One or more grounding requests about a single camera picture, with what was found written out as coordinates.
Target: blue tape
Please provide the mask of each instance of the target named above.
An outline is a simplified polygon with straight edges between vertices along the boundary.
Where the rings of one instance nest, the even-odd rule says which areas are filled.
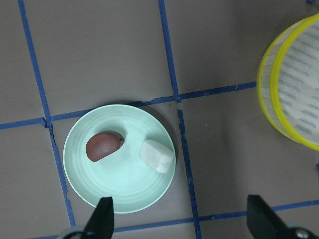
[[[46,127],[46,124],[47,124],[44,118],[36,118],[36,119],[29,119],[29,120],[27,119],[27,120],[21,120],[21,121],[10,122],[10,123],[2,123],[0,124],[0,130],[7,129],[7,128],[22,127],[22,126],[38,124],[38,123],[40,123],[44,127]]]
[[[136,226],[115,228],[114,232],[119,233],[119,232],[140,230],[140,229],[146,229],[146,228],[157,228],[157,227],[164,227],[164,226],[171,226],[171,225],[192,223],[192,222],[193,222],[193,218],[179,219],[179,220],[172,220],[172,221],[159,222],[159,223],[149,223],[149,224],[142,224],[142,225],[136,225]]]
[[[47,237],[39,237],[39,238],[32,238],[32,239],[57,239],[58,236],[47,236]]]
[[[274,207],[272,207],[272,209],[275,212],[277,212],[277,211],[302,208],[302,207],[310,207],[310,206],[316,206],[316,205],[319,205],[319,200],[305,201],[305,202],[299,202],[299,203],[291,203],[291,204],[286,204],[286,205],[274,206]],[[200,217],[199,220],[202,222],[202,221],[213,221],[213,220],[230,219],[230,218],[245,217],[245,216],[247,216],[247,212],[241,211],[241,212],[234,212],[234,213],[224,213],[224,214],[203,216],[203,217]]]
[[[67,213],[68,213],[69,220],[70,220],[70,225],[73,227],[73,226],[75,226],[74,215],[73,215],[73,211],[71,208],[71,204],[70,204],[69,200],[67,199],[67,186],[66,186],[66,182],[65,182],[65,178],[64,178],[64,173],[63,173],[63,168],[62,168],[62,164],[61,164],[61,160],[60,160],[59,150],[58,150],[58,147],[57,147],[55,140],[54,140],[51,114],[50,114],[48,102],[46,99],[46,95],[45,95],[45,91],[44,91],[44,87],[43,87],[43,82],[42,82],[42,78],[41,78],[41,74],[40,74],[40,70],[39,70],[39,65],[38,65],[35,50],[34,50],[34,45],[33,45],[31,32],[30,32],[30,28],[29,28],[29,23],[28,23],[28,20],[26,17],[24,1],[18,0],[18,5],[19,5],[19,10],[20,10],[20,15],[21,15],[21,20],[22,20],[22,24],[23,24],[25,38],[27,41],[27,45],[29,48],[29,53],[30,53],[30,57],[31,57],[31,61],[32,61],[33,71],[34,71],[36,83],[38,86],[38,90],[39,90],[39,94],[40,94],[40,98],[41,98],[41,102],[42,102],[42,107],[44,110],[44,115],[45,115],[46,122],[47,122],[46,126],[50,132],[51,144],[52,144],[54,158],[55,158],[55,162],[56,162],[56,167],[58,170],[60,183],[61,183],[61,187],[62,187],[62,191],[63,191],[63,195],[64,195],[64,201],[65,201]]]
[[[244,84],[239,84],[239,85],[225,86],[225,87],[219,87],[219,88],[214,88],[214,89],[209,89],[209,90],[184,93],[184,94],[180,95],[180,99],[186,100],[186,99],[190,99],[190,98],[210,96],[210,95],[228,93],[228,92],[232,92],[232,91],[241,91],[241,90],[255,88],[255,87],[256,87],[256,82],[250,82],[250,83],[244,83]]]
[[[169,76],[170,76],[170,83],[171,83],[171,86],[173,88],[175,100],[178,103],[180,103],[178,86],[177,86],[177,79],[176,79],[176,73],[175,73],[175,67],[174,67],[174,60],[173,60],[173,52],[171,50],[168,22],[167,22],[164,0],[159,0],[159,13],[160,13],[161,27],[162,27],[163,36],[164,36],[167,64],[168,64],[168,70],[169,70]]]
[[[190,203],[191,208],[193,212],[193,219],[194,219],[194,226],[195,226],[195,232],[196,232],[196,238],[201,239],[201,231],[200,231],[200,224],[199,224],[199,218],[198,218],[198,210],[197,210],[197,203],[196,203],[196,196],[195,196],[195,188],[193,183],[193,175],[191,171],[190,166],[190,157],[189,157],[189,151],[188,151],[188,144],[185,137],[185,122],[184,122],[184,116],[182,110],[177,110],[178,117],[179,117],[179,130],[181,135],[181,144],[184,154],[184,161],[185,161],[185,167],[186,167],[186,176],[188,180],[188,188],[189,188],[189,195],[190,195]]]
[[[161,103],[172,102],[172,101],[175,101],[174,96],[165,96],[165,97],[155,98],[151,101],[130,102],[130,103],[127,103],[126,105],[134,106],[134,107],[143,107],[143,106],[150,106],[150,105],[161,104]]]
[[[300,203],[291,203],[281,206],[275,206],[272,207],[274,211],[282,211],[287,209],[294,209],[294,208],[302,208],[302,207],[310,207],[310,206],[316,206],[319,205],[319,200],[314,201],[306,201],[306,202],[300,202]]]
[[[65,119],[70,119],[70,118],[76,118],[76,117],[82,117],[88,112],[94,109],[89,109],[89,110],[83,110],[83,111],[75,111],[75,112],[70,112],[70,113],[65,113],[65,114],[60,114],[60,115],[55,115],[52,116],[52,121],[57,121],[57,120],[65,120]]]
[[[68,189],[67,189],[67,185],[66,185],[66,181],[65,181],[65,177],[64,177],[62,161],[61,161],[61,158],[60,158],[59,149],[58,149],[58,147],[57,147],[57,145],[55,143],[53,135],[51,135],[51,144],[52,144],[54,158],[55,158],[55,163],[56,163],[56,167],[57,167],[57,170],[58,170],[58,175],[59,175],[59,179],[60,179],[60,183],[61,183],[61,187],[62,187],[62,192],[63,192],[64,201],[65,201],[65,206],[66,206],[66,210],[67,210],[67,213],[68,213],[68,216],[69,216],[70,225],[72,227],[74,227],[75,226],[75,220],[74,220],[74,215],[73,215],[73,211],[72,211],[70,200],[67,199]]]
[[[209,89],[209,90],[204,90],[204,91],[189,92],[189,93],[185,93],[185,94],[180,95],[179,99],[186,100],[186,99],[190,99],[190,98],[216,95],[216,94],[222,94],[222,93],[227,93],[227,92],[232,92],[232,91],[240,91],[240,90],[245,90],[245,89],[255,88],[255,87],[256,87],[256,82],[250,82],[250,83],[244,83],[244,84],[239,84],[239,85]],[[155,104],[173,102],[175,100],[176,100],[175,96],[165,96],[165,97],[155,98],[151,101],[129,102],[129,103],[126,103],[125,105],[134,106],[134,107],[143,107],[143,106],[150,106],[150,105],[155,105]],[[52,121],[57,121],[57,120],[63,120],[63,119],[65,120],[65,119],[75,118],[75,117],[82,117],[91,110],[93,110],[93,109],[55,115],[55,116],[52,116],[51,119],[52,119]]]
[[[31,37],[31,32],[30,32],[30,28],[29,28],[29,23],[28,23],[28,20],[26,18],[25,6],[24,6],[23,0],[18,0],[18,4],[19,4],[19,9],[20,9],[20,15],[21,15],[21,20],[22,20],[22,24],[23,24],[24,34],[25,34],[26,42],[27,42],[27,45],[29,48],[30,58],[31,58],[32,66],[33,66],[33,71],[34,71],[36,83],[38,86],[38,90],[39,90],[39,94],[40,94],[40,98],[41,98],[41,102],[42,102],[42,107],[44,110],[44,115],[45,115],[46,121],[48,123],[48,128],[49,128],[49,130],[51,130],[51,114],[50,114],[48,102],[47,102],[46,96],[45,96],[45,91],[44,91],[44,87],[43,87],[43,83],[42,83],[42,78],[41,78],[41,74],[40,74],[40,70],[39,70],[38,61],[36,59],[36,54],[35,54],[33,41],[32,41],[32,37]]]

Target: yellow rim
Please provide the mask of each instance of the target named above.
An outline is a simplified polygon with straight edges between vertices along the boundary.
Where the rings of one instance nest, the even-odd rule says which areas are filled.
[[[307,18],[303,23],[301,23],[290,35],[286,38],[283,45],[280,47],[275,60],[274,64],[270,73],[270,98],[277,115],[277,118],[281,125],[285,128],[285,130],[295,139],[295,141],[302,143],[303,145],[319,150],[319,145],[309,142],[305,138],[303,138],[289,123],[286,118],[286,115],[283,112],[283,109],[280,104],[279,100],[279,92],[278,92],[278,81],[279,81],[279,74],[282,62],[285,58],[286,53],[288,52],[290,46],[293,44],[295,39],[311,24],[316,22],[319,19],[319,14],[314,15],[312,17]]]
[[[284,136],[288,137],[289,139],[292,139],[294,141],[296,141],[294,138],[290,137],[289,135],[287,135],[285,132],[283,132],[272,120],[272,118],[270,117],[270,115],[267,112],[266,106],[264,104],[264,100],[262,98],[262,75],[263,75],[263,71],[264,71],[264,65],[266,63],[266,60],[268,58],[269,53],[271,52],[271,50],[273,49],[274,45],[276,45],[277,41],[283,37],[283,35],[289,31],[291,28],[293,28],[294,26],[296,26],[297,24],[300,24],[301,22],[305,21],[306,19],[303,19],[297,23],[295,23],[294,25],[290,26],[289,28],[287,28],[285,31],[283,31],[279,36],[276,37],[276,39],[270,44],[270,46],[267,48],[261,63],[259,65],[259,69],[258,69],[258,75],[257,75],[257,96],[258,96],[258,101],[259,104],[261,106],[261,109],[264,113],[264,115],[266,116],[267,120],[269,121],[269,123],[276,129],[278,130],[280,133],[282,133]]]

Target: plate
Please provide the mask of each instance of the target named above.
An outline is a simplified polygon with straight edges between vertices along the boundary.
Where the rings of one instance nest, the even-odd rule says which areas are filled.
[[[86,155],[86,143],[106,130],[120,133],[124,144],[94,163]],[[88,112],[72,127],[64,144],[63,166],[74,191],[94,207],[100,198],[113,197],[115,213],[137,212],[154,204],[172,182],[176,158],[165,174],[149,168],[139,158],[141,145],[147,139],[165,145],[175,155],[164,126],[139,108],[108,105]]]

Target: gray tile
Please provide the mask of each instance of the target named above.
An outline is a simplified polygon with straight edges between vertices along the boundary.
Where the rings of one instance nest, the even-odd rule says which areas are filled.
[[[246,225],[246,217],[201,222],[200,229],[203,239],[253,239]]]
[[[1,1],[0,16],[0,123],[43,117],[17,1]]]
[[[181,93],[252,82],[268,45],[317,13],[299,0],[165,1]]]
[[[25,4],[53,115],[172,95],[156,1]]]
[[[319,206],[296,208],[276,212],[288,227],[304,227],[319,235]],[[211,238],[245,238],[252,239],[246,224],[246,217],[224,220],[205,221],[200,223],[203,239]]]
[[[164,103],[143,107],[142,109],[155,116],[170,134],[174,142],[177,155],[175,175],[167,192],[152,206],[136,213],[115,214],[115,227],[125,227],[192,217],[185,165],[178,129],[177,104]],[[66,137],[71,127],[78,119],[79,118],[66,119],[55,121],[53,123],[55,141],[59,147],[60,155],[62,155]],[[76,224],[86,224],[94,208],[85,203],[70,187],[68,198],[71,200]]]
[[[50,134],[31,125],[0,130],[0,238],[34,238],[70,227]]]
[[[195,230],[193,223],[179,224],[173,226],[165,226],[158,228],[149,228],[128,232],[114,233],[112,239],[140,239],[140,238],[153,238],[153,239],[195,239]]]
[[[318,198],[318,152],[277,132],[256,89],[182,103],[199,214],[242,211],[248,194],[271,206]]]

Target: piece of food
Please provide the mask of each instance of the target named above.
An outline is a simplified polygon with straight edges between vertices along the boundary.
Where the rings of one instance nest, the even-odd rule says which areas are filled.
[[[142,143],[139,157],[147,166],[159,173],[167,173],[174,161],[174,153],[166,146],[154,140]]]
[[[124,143],[124,138],[114,131],[104,131],[94,135],[86,143],[86,154],[88,158],[97,162],[100,159],[117,151]]]

